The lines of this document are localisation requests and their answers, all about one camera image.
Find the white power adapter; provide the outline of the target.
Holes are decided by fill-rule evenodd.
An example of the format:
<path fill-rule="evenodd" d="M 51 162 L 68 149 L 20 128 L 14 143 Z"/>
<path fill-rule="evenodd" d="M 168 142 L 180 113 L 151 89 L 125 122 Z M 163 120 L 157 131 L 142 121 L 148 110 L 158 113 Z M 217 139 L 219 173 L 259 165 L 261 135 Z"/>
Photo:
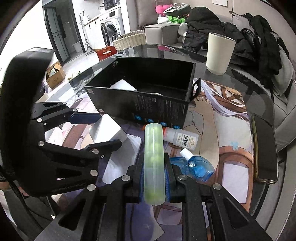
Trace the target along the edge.
<path fill-rule="evenodd" d="M 122 143 L 127 135 L 121 126 L 107 113 L 105 113 L 89 130 L 94 143 L 120 140 Z"/>

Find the blue plastic bottle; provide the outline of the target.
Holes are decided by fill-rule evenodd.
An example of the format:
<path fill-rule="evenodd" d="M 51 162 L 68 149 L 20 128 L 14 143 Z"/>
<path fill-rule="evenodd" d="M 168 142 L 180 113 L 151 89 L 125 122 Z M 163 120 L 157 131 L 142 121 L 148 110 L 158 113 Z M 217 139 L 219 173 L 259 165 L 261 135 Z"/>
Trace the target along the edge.
<path fill-rule="evenodd" d="M 171 164 L 180 168 L 183 175 L 206 182 L 215 172 L 213 165 L 201 156 L 194 156 L 188 149 L 180 151 L 180 157 L 170 158 Z"/>

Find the translucent green pill case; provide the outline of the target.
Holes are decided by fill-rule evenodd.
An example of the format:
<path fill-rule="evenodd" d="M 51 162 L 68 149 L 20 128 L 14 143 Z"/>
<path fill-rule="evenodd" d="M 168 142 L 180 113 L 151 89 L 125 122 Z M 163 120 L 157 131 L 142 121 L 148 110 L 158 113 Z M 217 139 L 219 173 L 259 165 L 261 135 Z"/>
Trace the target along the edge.
<path fill-rule="evenodd" d="M 159 123 L 145 126 L 144 200 L 154 206 L 166 200 L 163 128 Z"/>

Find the white bottle orange cap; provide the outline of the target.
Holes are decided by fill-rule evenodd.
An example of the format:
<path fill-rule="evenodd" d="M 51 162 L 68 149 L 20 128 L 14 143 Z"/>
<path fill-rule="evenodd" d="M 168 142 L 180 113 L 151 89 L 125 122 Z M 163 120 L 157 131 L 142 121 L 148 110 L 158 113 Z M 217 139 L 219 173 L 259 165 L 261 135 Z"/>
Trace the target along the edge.
<path fill-rule="evenodd" d="M 163 140 L 180 148 L 194 150 L 197 146 L 199 135 L 197 133 L 182 130 L 180 128 L 163 129 Z"/>

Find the cardboard box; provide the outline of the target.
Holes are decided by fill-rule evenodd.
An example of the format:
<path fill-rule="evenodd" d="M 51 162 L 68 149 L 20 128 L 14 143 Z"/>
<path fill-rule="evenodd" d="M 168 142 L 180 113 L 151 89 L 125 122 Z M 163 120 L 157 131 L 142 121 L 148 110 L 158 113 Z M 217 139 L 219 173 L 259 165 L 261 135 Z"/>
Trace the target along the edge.
<path fill-rule="evenodd" d="M 46 82 L 51 89 L 55 88 L 65 79 L 65 72 L 59 61 L 46 70 Z"/>

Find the white charger in box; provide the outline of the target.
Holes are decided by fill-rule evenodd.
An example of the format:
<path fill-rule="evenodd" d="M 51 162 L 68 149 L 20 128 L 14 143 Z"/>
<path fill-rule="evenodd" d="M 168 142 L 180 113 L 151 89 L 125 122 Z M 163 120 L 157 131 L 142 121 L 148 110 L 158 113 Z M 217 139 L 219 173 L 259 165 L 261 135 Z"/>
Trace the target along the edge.
<path fill-rule="evenodd" d="M 119 80 L 118 82 L 111 85 L 110 89 L 119 89 L 119 90 L 128 90 L 128 91 L 137 91 L 132 85 L 130 85 L 125 80 Z"/>

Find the red gift box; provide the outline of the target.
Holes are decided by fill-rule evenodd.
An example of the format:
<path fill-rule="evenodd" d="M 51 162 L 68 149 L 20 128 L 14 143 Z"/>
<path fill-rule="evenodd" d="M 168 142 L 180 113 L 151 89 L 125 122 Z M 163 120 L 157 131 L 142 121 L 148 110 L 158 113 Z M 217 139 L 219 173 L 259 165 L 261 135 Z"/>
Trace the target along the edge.
<path fill-rule="evenodd" d="M 95 52 L 100 61 L 117 54 L 117 50 L 114 46 L 107 46 L 102 49 L 95 49 Z"/>

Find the black smartphone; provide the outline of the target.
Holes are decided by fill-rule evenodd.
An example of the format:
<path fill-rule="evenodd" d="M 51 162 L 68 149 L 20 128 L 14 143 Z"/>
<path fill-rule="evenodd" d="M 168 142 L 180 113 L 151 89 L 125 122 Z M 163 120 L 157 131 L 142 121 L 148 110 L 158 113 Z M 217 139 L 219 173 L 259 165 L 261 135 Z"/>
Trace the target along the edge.
<path fill-rule="evenodd" d="M 254 175 L 258 182 L 275 184 L 278 181 L 278 153 L 272 125 L 262 117 L 251 116 L 254 146 Z"/>

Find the anime print desk mat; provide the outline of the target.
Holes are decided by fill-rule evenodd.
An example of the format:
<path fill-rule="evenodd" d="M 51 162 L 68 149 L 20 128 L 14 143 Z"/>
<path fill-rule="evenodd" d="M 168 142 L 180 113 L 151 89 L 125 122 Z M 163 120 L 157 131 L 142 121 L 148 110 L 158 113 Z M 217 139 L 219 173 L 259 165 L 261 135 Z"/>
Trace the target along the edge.
<path fill-rule="evenodd" d="M 190 104 L 184 130 L 196 133 L 198 142 L 192 153 L 211 163 L 215 171 L 206 181 L 224 186 L 245 208 L 250 208 L 253 151 L 249 123 L 242 118 L 223 116 L 214 106 L 212 98 L 198 97 Z M 121 128 L 127 135 L 123 148 L 132 152 L 126 164 L 120 163 L 122 151 L 116 151 L 104 168 L 103 184 L 111 183 L 126 172 L 135 160 L 135 154 L 144 147 L 144 126 L 113 118 L 111 125 Z M 153 206 L 141 201 L 126 206 L 126 240 L 181 240 L 185 210 L 181 203 L 165 202 Z"/>

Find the black framed door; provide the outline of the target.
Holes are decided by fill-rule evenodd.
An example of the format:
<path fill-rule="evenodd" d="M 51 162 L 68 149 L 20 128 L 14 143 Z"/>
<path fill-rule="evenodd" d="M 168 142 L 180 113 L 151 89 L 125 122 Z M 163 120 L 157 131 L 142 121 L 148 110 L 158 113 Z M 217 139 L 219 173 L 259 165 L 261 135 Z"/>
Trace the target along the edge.
<path fill-rule="evenodd" d="M 46 29 L 57 59 L 64 65 L 85 53 L 70 0 L 42 1 Z"/>

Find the black storage box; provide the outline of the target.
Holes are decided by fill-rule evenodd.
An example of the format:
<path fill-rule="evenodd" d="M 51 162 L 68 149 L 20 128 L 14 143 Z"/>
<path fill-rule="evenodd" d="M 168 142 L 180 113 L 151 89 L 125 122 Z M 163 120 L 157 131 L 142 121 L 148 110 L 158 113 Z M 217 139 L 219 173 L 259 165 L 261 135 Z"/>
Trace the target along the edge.
<path fill-rule="evenodd" d="M 146 125 L 159 123 L 182 128 L 189 103 L 197 97 L 194 62 L 151 57 L 122 57 L 113 60 L 85 90 L 98 111 L 112 117 Z M 110 89 L 125 80 L 137 91 Z"/>

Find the washing machine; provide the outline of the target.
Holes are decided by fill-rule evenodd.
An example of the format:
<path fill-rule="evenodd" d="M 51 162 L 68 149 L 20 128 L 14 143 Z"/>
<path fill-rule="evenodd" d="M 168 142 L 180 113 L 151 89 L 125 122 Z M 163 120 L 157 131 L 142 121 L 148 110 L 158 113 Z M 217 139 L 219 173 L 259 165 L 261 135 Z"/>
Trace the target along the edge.
<path fill-rule="evenodd" d="M 113 7 L 99 17 L 101 31 L 106 46 L 112 46 L 113 41 L 125 34 L 121 8 Z"/>

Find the wicker basket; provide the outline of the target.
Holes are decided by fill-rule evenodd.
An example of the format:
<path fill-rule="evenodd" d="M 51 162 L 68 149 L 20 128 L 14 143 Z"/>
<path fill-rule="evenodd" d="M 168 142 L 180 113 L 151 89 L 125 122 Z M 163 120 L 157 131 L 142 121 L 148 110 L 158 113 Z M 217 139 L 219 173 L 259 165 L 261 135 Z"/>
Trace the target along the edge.
<path fill-rule="evenodd" d="M 137 30 L 128 34 L 124 34 L 113 41 L 113 45 L 118 52 L 144 44 L 146 44 L 144 30 Z"/>

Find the microwave oven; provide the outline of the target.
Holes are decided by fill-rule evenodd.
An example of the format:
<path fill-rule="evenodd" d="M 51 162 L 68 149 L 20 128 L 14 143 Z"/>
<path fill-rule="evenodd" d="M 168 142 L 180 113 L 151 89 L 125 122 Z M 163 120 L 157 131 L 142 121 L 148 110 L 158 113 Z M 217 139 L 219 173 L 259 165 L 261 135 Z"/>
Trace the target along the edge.
<path fill-rule="evenodd" d="M 103 5 L 104 9 L 107 11 L 119 4 L 120 0 L 104 0 Z"/>

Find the grey cushion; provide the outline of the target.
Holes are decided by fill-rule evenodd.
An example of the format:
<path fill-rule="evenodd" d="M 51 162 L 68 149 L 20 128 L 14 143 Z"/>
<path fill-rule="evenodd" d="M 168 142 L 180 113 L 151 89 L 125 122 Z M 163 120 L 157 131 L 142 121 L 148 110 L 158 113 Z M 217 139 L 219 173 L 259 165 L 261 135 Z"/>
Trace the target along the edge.
<path fill-rule="evenodd" d="M 155 11 L 157 5 L 163 5 L 162 1 L 156 0 L 136 0 L 135 7 L 137 10 L 137 28 L 140 29 L 146 25 L 157 23 L 158 14 Z"/>

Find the pink plush toy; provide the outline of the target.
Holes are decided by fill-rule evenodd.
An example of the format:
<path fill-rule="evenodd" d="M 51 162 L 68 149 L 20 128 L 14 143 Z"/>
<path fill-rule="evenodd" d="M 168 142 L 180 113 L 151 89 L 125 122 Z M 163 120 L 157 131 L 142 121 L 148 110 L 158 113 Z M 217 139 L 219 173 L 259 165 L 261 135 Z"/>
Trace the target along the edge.
<path fill-rule="evenodd" d="M 167 10 L 168 8 L 172 7 L 173 4 L 165 4 L 165 5 L 157 5 L 155 7 L 155 11 L 158 15 L 164 16 L 164 11 Z"/>

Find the grey sofa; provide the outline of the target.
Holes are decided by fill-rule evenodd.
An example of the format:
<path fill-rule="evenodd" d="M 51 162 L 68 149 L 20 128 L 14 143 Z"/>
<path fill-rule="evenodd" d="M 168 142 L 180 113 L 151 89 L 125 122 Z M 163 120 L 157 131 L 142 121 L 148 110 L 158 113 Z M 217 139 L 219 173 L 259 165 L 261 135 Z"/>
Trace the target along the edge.
<path fill-rule="evenodd" d="M 273 118 L 267 112 L 263 112 L 264 118 L 273 124 L 276 140 L 277 151 L 281 152 L 289 145 L 295 144 L 295 81 L 290 82 L 290 86 L 286 90 L 287 102 L 284 102 L 272 94 L 268 89 L 264 88 L 250 73 L 244 71 L 237 65 L 230 65 L 225 75 L 214 75 L 205 67 L 206 51 L 200 50 L 198 53 L 185 52 L 181 49 L 181 43 L 178 42 L 179 37 L 178 24 L 162 23 L 147 25 L 143 27 L 145 39 L 148 44 L 162 45 L 169 49 L 187 54 L 192 60 L 196 61 L 195 80 L 199 77 L 204 81 L 209 80 L 216 84 L 225 84 L 227 81 L 236 89 L 241 89 L 246 97 L 251 95 L 263 94 L 269 96 L 268 104 L 273 105 Z"/>

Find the green bag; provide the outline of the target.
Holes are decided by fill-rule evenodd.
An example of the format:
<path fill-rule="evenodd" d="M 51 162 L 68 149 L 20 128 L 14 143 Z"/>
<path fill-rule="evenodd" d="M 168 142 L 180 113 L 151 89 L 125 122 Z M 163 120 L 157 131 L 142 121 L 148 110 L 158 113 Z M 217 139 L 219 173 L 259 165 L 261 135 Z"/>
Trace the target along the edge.
<path fill-rule="evenodd" d="M 187 15 L 185 16 L 167 16 L 168 18 L 168 23 L 174 23 L 174 24 L 181 24 L 184 23 L 185 20 L 187 19 Z"/>

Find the black clothes pile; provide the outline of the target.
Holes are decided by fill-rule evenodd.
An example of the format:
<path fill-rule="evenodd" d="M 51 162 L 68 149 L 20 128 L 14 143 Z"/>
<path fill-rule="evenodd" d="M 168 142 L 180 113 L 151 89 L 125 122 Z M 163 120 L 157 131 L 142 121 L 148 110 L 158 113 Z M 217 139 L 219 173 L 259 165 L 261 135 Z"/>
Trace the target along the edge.
<path fill-rule="evenodd" d="M 264 17 L 249 13 L 243 17 L 252 27 L 250 34 L 238 30 L 236 25 L 229 22 L 221 23 L 225 36 L 236 41 L 230 64 L 254 76 L 264 88 L 272 89 L 272 79 L 283 66 L 280 47 L 283 47 L 285 54 L 288 54 L 288 50 L 281 38 L 275 38 L 275 32 Z"/>

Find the black white helmet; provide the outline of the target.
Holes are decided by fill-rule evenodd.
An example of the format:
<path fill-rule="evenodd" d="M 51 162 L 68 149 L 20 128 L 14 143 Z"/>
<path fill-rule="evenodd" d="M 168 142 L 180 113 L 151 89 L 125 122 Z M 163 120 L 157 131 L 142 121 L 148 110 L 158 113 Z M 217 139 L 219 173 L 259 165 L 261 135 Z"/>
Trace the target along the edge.
<path fill-rule="evenodd" d="M 185 3 L 174 3 L 168 9 L 164 10 L 164 14 L 166 16 L 178 17 L 188 14 L 190 11 L 190 5 Z"/>

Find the white cup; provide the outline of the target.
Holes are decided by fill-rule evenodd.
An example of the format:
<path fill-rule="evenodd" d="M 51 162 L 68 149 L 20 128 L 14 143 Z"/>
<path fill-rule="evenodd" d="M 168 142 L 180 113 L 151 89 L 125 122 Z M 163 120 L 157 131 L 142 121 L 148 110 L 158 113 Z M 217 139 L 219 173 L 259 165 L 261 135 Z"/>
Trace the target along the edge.
<path fill-rule="evenodd" d="M 208 34 L 206 67 L 215 75 L 223 75 L 230 63 L 236 41 L 217 33 Z"/>

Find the black jacket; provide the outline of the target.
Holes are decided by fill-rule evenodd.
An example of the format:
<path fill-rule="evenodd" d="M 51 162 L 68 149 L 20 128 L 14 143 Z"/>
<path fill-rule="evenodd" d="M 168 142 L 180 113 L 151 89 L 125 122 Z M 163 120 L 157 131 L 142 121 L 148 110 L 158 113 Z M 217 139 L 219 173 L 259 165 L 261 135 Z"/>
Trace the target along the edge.
<path fill-rule="evenodd" d="M 203 6 L 191 10 L 186 19 L 188 30 L 182 48 L 199 52 L 202 46 L 207 46 L 209 33 L 217 33 L 230 37 L 233 29 L 231 23 L 224 23 L 208 8 Z"/>

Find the wall switch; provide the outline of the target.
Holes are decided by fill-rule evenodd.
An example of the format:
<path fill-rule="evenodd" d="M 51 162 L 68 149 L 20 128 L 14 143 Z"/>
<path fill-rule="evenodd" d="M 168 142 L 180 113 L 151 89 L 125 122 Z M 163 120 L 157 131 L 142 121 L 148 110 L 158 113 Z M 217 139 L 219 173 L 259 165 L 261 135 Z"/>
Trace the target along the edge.
<path fill-rule="evenodd" d="M 212 0 L 212 4 L 227 7 L 228 1 L 227 0 Z"/>

